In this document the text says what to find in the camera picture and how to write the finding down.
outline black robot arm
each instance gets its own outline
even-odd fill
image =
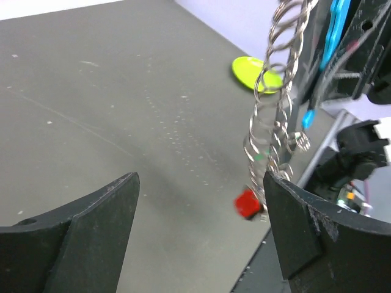
[[[365,180],[375,169],[386,166],[384,147],[389,141],[379,137],[378,124],[368,120],[341,130],[337,134],[339,151],[325,149],[304,189],[336,203],[341,189],[351,181]]]
[[[391,224],[342,209],[270,172],[264,184],[292,293],[389,292]]]

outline blue plastic part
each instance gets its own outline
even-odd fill
[[[320,64],[320,70],[322,71],[329,63],[335,49],[337,49],[337,46],[340,43],[343,27],[346,22],[346,17],[348,16],[350,1],[351,0],[333,0],[331,4],[331,20],[326,35],[323,58]]]
[[[311,127],[314,119],[316,116],[316,111],[315,110],[309,110],[307,113],[305,113],[303,119],[301,120],[301,125],[304,130],[307,130]]]

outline metal spring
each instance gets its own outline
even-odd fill
[[[269,31],[268,48],[262,71],[255,83],[254,112],[250,118],[250,129],[245,137],[243,147],[249,159],[249,171],[252,181],[252,190],[266,208],[265,193],[263,190],[263,177],[266,170],[270,170],[284,179],[291,180],[293,171],[289,162],[280,162],[281,151],[287,150],[291,154],[294,152],[294,145],[301,151],[310,148],[309,139],[303,131],[288,133],[288,121],[292,111],[292,99],[290,91],[293,79],[299,65],[299,57],[303,48],[303,33],[306,29],[311,10],[316,6],[318,0],[281,0],[278,8],[273,14],[272,26]],[[300,6],[301,11],[289,20],[282,21],[282,18]],[[286,43],[275,45],[278,37],[289,29],[294,29],[293,37]],[[273,53],[290,50],[287,64],[272,63],[270,57]],[[264,81],[264,74],[267,71],[283,73],[283,84],[280,87],[267,87]],[[278,91],[278,101],[270,101],[262,98],[262,94],[269,91]],[[276,109],[276,119],[264,118],[271,109]]]

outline scratch on gripper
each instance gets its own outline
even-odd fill
[[[335,281],[335,273],[334,273],[334,270],[333,270],[333,268],[332,268],[331,262],[329,262],[329,263],[327,264],[327,266],[329,267],[330,277]]]
[[[56,111],[56,110],[54,110],[54,109],[52,109],[52,108],[50,108],[48,106],[45,106],[45,105],[41,104],[40,102],[37,102],[37,101],[35,101],[33,99],[30,99],[30,98],[22,95],[20,93],[11,91],[9,89],[4,89],[4,90],[9,92],[9,93],[11,93],[11,94],[13,94],[13,95],[15,95],[15,96],[17,96],[17,97],[19,97],[19,98],[21,98],[21,99],[23,99],[23,100],[25,100],[25,101],[27,101],[27,102],[30,102],[30,103],[36,105],[37,107],[39,107],[41,109],[47,110],[47,111],[49,111],[49,112],[51,112],[53,114],[56,114],[56,115],[60,116],[61,118],[65,119],[66,121],[69,121],[70,123],[73,123],[74,125],[79,126],[81,129],[87,131],[89,134],[91,134],[91,135],[93,135],[95,137],[98,137],[99,139],[103,140],[104,142],[114,146],[116,149],[118,149],[119,151],[123,152],[125,155],[127,155],[129,157],[133,157],[133,155],[131,153],[129,153],[127,150],[124,150],[122,147],[116,145],[114,142],[112,142],[112,141],[110,141],[108,139],[105,139],[103,136],[97,134],[95,131],[89,129],[88,127],[85,127],[83,124],[80,124],[79,122],[71,119],[70,117],[64,115],[63,113],[60,113],[60,112],[58,112],[58,111]]]
[[[321,222],[323,228],[326,230],[329,237],[334,242],[336,242],[338,240],[339,235],[338,226],[333,223],[332,220],[330,220],[328,217],[326,217],[325,215],[321,215],[318,211],[314,210],[313,207],[308,206],[308,210],[313,220],[317,235],[320,235],[321,232],[319,224],[319,222]]]

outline yellow-green disc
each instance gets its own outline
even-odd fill
[[[232,71],[237,79],[246,87],[254,89],[255,81],[261,73],[263,61],[254,57],[239,57],[232,62]],[[282,78],[272,71],[268,71],[263,76],[266,87],[282,86]],[[263,91],[263,86],[260,83],[258,91]],[[275,93],[276,91],[265,91],[265,93]]]

